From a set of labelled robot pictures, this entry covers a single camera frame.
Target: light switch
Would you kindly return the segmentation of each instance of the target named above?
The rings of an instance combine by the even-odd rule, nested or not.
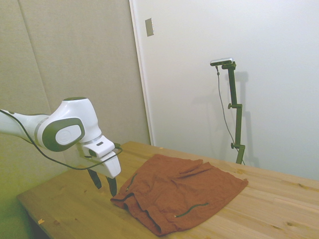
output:
[[[146,26],[146,33],[148,36],[153,36],[154,35],[154,29],[153,29],[153,20],[147,19],[145,20],[145,26]]]

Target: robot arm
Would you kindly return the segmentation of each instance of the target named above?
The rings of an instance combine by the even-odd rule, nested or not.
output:
[[[76,145],[81,164],[86,167],[109,159],[93,167],[94,171],[89,170],[96,186],[96,172],[106,175],[108,181],[121,172],[119,160],[115,152],[112,151],[115,149],[115,145],[102,135],[89,99],[84,97],[67,98],[50,116],[26,116],[2,110],[0,113],[0,133],[15,135],[31,142],[13,117],[21,122],[32,141],[42,148],[61,152]]]

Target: fabric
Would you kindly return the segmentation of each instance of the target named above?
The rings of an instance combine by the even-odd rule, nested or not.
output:
[[[197,226],[234,199],[248,184],[203,163],[156,154],[111,201],[161,236]]]

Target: black cable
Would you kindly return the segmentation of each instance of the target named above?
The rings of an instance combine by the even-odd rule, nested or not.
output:
[[[221,99],[221,94],[220,94],[220,80],[219,80],[219,75],[220,75],[220,73],[219,73],[219,71],[218,71],[218,66],[215,66],[215,67],[216,67],[216,70],[217,70],[217,77],[218,77],[218,93],[219,93],[219,98],[220,98],[221,108],[223,109],[224,121],[225,121],[225,124],[226,124],[227,130],[228,130],[228,132],[229,132],[229,135],[230,135],[230,137],[231,137],[231,139],[232,139],[232,141],[233,141],[233,144],[235,144],[234,138],[233,138],[233,136],[232,136],[232,134],[231,134],[231,132],[230,132],[230,130],[229,130],[229,128],[228,128],[228,124],[227,124],[226,117],[225,117],[224,105],[223,105],[223,101],[222,101],[222,99]]]
[[[105,163],[106,161],[108,161],[109,159],[111,159],[111,158],[113,158],[113,157],[119,155],[119,154],[122,153],[122,151],[123,151],[123,149],[122,149],[121,147],[116,146],[115,148],[116,148],[116,149],[119,149],[120,151],[117,152],[115,155],[113,155],[113,156],[111,156],[111,157],[109,157],[109,158],[103,160],[102,162],[99,162],[99,163],[97,163],[97,164],[94,164],[94,165],[92,165],[92,166],[90,166],[90,167],[86,167],[86,168],[76,168],[76,167],[72,167],[72,166],[70,166],[70,165],[68,165],[68,164],[61,163],[60,161],[57,161],[57,160],[55,160],[55,159],[53,159],[53,158],[50,158],[50,157],[47,156],[45,153],[43,153],[43,152],[41,151],[41,149],[35,144],[35,142],[33,141],[33,139],[30,137],[29,133],[26,131],[26,129],[25,129],[25,127],[23,126],[23,124],[22,124],[16,117],[12,116],[11,114],[9,114],[9,113],[7,113],[7,112],[5,112],[5,111],[3,111],[3,110],[0,110],[0,112],[2,112],[3,114],[5,114],[5,115],[11,117],[12,119],[14,119],[15,121],[18,122],[18,124],[22,127],[23,131],[25,132],[25,134],[26,134],[26,136],[28,137],[28,139],[30,140],[30,142],[33,144],[33,146],[34,146],[44,157],[46,157],[47,159],[49,159],[49,160],[51,160],[51,161],[53,161],[53,162],[56,162],[56,163],[61,164],[61,165],[63,165],[63,166],[66,166],[66,167],[68,167],[68,168],[72,168],[72,169],[75,169],[75,170],[87,170],[87,169],[93,168],[93,167],[95,167],[95,166],[98,166],[98,165],[100,165],[100,164],[102,164],[102,163]]]

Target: tabletop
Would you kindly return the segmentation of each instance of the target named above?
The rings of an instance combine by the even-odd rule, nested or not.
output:
[[[155,154],[202,159],[248,186],[202,224],[168,239],[318,239],[319,181],[159,148],[137,142],[122,145],[119,188]],[[115,206],[105,176],[97,189],[88,172],[69,170],[20,195],[30,217],[53,239],[158,238],[130,213]]]

